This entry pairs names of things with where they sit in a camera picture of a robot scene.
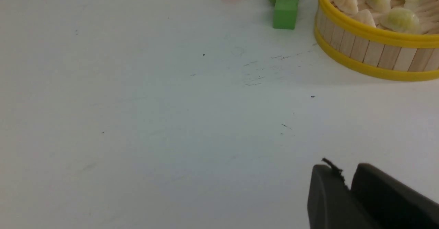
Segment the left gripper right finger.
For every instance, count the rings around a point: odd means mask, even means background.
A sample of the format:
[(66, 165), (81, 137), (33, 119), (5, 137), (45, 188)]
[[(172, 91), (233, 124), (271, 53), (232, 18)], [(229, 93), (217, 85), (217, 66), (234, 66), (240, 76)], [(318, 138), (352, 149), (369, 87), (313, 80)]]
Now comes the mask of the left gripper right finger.
[(371, 164), (358, 164), (350, 191), (380, 229), (439, 227), (438, 203)]

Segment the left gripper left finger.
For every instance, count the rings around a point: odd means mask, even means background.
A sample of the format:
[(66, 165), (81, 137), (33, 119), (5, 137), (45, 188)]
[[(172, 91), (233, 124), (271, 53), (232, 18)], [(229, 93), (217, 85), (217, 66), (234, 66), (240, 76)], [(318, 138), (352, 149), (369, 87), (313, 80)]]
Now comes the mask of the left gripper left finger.
[(343, 170), (327, 158), (312, 167), (307, 201), (311, 229), (380, 229), (345, 184)]

